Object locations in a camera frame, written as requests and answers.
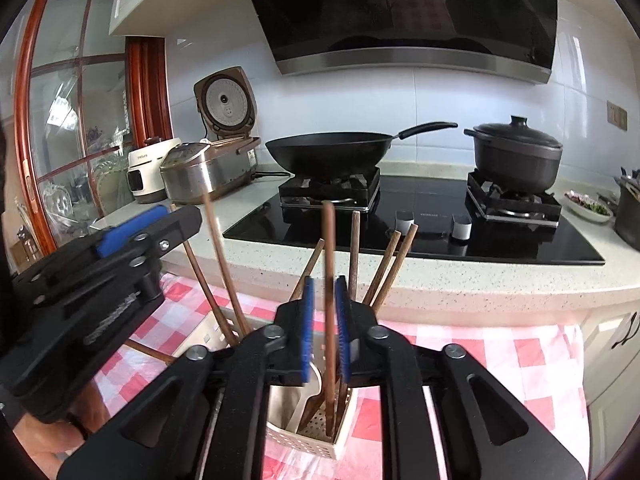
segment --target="glass window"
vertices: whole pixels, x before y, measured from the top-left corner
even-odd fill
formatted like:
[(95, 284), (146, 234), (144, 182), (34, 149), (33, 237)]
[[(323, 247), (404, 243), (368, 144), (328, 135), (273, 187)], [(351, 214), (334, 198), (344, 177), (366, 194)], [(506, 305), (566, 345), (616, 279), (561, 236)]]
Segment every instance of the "glass window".
[(38, 28), (33, 67), (79, 55), (86, 3), (87, 0), (47, 0)]
[(83, 56), (124, 52), (124, 36), (109, 36), (111, 7), (113, 7), (113, 0), (91, 0), (84, 34)]
[(31, 79), (29, 136), (36, 177), (84, 156), (79, 136), (77, 69)]
[(95, 206), (86, 163), (38, 183), (49, 226), (59, 246), (89, 234), (100, 215)]
[(97, 203), (105, 215), (133, 202), (127, 183), (128, 155), (131, 146), (92, 159)]
[(82, 122), (87, 154), (131, 142), (124, 61), (82, 67)]

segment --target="burner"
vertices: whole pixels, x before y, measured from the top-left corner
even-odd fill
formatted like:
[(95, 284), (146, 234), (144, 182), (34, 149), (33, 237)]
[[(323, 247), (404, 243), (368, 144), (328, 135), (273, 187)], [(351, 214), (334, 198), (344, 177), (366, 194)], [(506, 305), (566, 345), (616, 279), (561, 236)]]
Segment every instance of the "burner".
[(478, 170), (469, 173), (466, 191), (479, 216), (489, 221), (558, 227), (562, 206), (551, 194), (503, 190), (486, 181)]
[(329, 200), (337, 210), (369, 212), (380, 189), (380, 169), (368, 174), (320, 182), (294, 176), (278, 188), (283, 208), (318, 209)]

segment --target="open rice cooker lid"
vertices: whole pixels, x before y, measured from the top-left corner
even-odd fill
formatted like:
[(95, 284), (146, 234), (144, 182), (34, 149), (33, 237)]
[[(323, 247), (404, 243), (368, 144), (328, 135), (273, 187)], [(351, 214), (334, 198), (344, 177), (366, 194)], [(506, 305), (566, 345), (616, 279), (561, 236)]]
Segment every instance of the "open rice cooker lid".
[(213, 73), (193, 86), (211, 139), (247, 137), (255, 124), (255, 99), (242, 67)]

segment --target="wok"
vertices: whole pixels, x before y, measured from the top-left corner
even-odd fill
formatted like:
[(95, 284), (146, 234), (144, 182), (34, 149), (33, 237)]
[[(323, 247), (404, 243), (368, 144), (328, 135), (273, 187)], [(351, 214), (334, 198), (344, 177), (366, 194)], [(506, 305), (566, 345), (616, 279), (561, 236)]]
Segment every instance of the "wok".
[(394, 139), (457, 127), (456, 123), (426, 123), (403, 130), (396, 136), (328, 132), (270, 140), (266, 146), (275, 161), (290, 173), (329, 181), (368, 173), (380, 162)]

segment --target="black pot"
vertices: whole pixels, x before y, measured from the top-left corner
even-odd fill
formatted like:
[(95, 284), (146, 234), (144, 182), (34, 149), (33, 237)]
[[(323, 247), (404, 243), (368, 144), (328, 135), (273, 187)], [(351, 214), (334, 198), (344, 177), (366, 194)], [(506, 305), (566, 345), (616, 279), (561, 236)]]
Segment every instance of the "black pot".
[(640, 251), (640, 202), (625, 186), (620, 186), (615, 229), (620, 238)]
[(504, 190), (542, 193), (558, 176), (562, 144), (527, 126), (524, 117), (510, 124), (482, 124), (465, 135), (474, 138), (476, 167)]

